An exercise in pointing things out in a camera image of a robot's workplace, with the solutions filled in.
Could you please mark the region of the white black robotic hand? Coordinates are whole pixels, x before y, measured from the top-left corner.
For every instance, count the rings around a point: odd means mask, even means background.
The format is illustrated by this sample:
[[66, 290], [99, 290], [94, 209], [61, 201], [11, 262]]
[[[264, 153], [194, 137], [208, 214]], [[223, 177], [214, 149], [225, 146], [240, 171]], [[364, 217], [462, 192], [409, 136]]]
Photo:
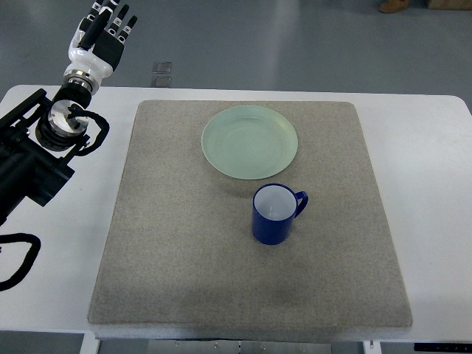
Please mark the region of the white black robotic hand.
[[120, 0], [94, 1], [69, 44], [71, 63], [64, 72], [65, 77], [71, 76], [72, 72], [81, 72], [94, 81], [101, 81], [116, 70], [124, 52], [124, 42], [137, 22], [137, 17], [133, 15], [119, 32], [129, 10], [129, 5], [124, 4], [105, 30], [119, 3]]

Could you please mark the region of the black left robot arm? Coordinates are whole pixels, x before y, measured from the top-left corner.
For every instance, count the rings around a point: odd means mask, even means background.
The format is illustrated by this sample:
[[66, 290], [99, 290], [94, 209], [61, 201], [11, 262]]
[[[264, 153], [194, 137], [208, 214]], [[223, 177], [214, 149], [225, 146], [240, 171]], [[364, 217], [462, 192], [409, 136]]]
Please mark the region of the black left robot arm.
[[107, 120], [88, 110], [117, 69], [137, 17], [128, 4], [95, 1], [69, 44], [70, 64], [52, 99], [42, 88], [1, 118], [1, 221], [25, 199], [48, 204], [73, 176], [69, 162], [104, 142]]

